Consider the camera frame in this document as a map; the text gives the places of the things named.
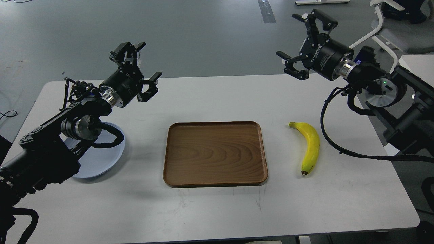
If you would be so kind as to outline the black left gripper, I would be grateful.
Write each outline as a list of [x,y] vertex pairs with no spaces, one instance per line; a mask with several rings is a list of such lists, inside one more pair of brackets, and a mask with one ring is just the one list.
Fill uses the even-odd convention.
[[[162,72],[155,72],[149,79],[144,79],[137,65],[140,51],[146,45],[146,42],[136,45],[127,42],[110,51],[110,60],[119,68],[99,85],[99,89],[110,100],[112,107],[123,108],[136,96],[139,102],[147,102],[158,93],[157,84]],[[148,86],[145,92],[142,91],[144,85]]]

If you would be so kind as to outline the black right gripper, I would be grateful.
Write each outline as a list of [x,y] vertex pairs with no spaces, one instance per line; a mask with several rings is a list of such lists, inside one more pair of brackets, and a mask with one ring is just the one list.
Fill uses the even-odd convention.
[[[292,18],[305,24],[307,38],[297,57],[290,57],[283,51],[276,51],[276,55],[284,61],[284,73],[299,80],[306,80],[310,75],[308,69],[311,69],[330,81],[337,79],[338,69],[342,66],[341,60],[351,59],[354,56],[353,49],[332,40],[329,36],[338,26],[338,20],[319,9],[313,9],[303,15],[292,14]],[[317,21],[321,22],[324,33],[319,32]],[[312,37],[317,37],[316,44]],[[307,69],[297,70],[294,67],[297,62],[302,62]]]

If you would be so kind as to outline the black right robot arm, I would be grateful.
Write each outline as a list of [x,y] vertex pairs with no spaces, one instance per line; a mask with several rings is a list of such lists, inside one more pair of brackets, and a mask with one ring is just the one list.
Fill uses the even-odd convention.
[[360,115],[375,116],[386,127],[386,141],[404,155],[420,150],[433,154],[433,87],[408,69],[397,65],[381,69],[375,51],[364,46],[355,56],[349,48],[330,37],[338,21],[314,9],[293,18],[305,24],[307,37],[299,54],[290,57],[277,51],[284,72],[296,79],[309,78],[315,71],[327,80],[347,82],[342,95],[347,106]]

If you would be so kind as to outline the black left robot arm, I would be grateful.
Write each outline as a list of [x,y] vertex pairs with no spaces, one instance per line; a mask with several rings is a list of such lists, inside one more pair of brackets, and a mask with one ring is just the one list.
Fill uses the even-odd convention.
[[161,72],[145,79],[138,67],[139,52],[146,43],[121,43],[110,52],[118,65],[98,88],[91,83],[74,81],[71,94],[65,92],[58,114],[20,139],[23,151],[1,165],[1,243],[15,224],[17,215],[28,215],[31,222],[18,243],[25,244],[36,229],[39,215],[35,210],[15,207],[27,194],[43,190],[48,184],[61,184],[78,173],[80,158],[90,148],[113,148],[124,141],[124,134],[103,123],[113,107],[123,108],[133,98],[147,102],[157,92]]

